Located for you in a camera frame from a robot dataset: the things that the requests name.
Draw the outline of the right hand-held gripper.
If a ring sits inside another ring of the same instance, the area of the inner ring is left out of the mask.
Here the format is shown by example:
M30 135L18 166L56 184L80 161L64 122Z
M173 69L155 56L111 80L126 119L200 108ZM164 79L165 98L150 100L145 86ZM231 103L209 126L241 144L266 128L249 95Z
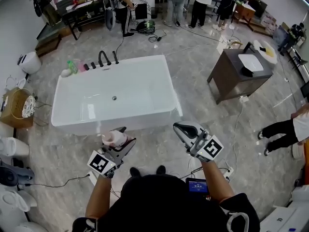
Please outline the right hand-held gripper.
M215 135L193 121L179 121L173 124L173 130L187 147L187 153L202 162L214 160L224 149Z

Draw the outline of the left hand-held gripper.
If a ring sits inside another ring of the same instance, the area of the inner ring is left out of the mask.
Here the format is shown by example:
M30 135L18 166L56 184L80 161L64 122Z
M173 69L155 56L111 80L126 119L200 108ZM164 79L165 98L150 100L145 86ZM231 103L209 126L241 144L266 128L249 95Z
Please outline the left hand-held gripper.
M109 131L109 133L112 135L124 135L125 131L126 127L119 127ZM128 154L135 143L136 138L132 138L122 146L120 151L108 149L107 152L102 151L100 153L98 150L94 150L87 162L87 166L105 178L111 177L114 171L123 164L123 157Z

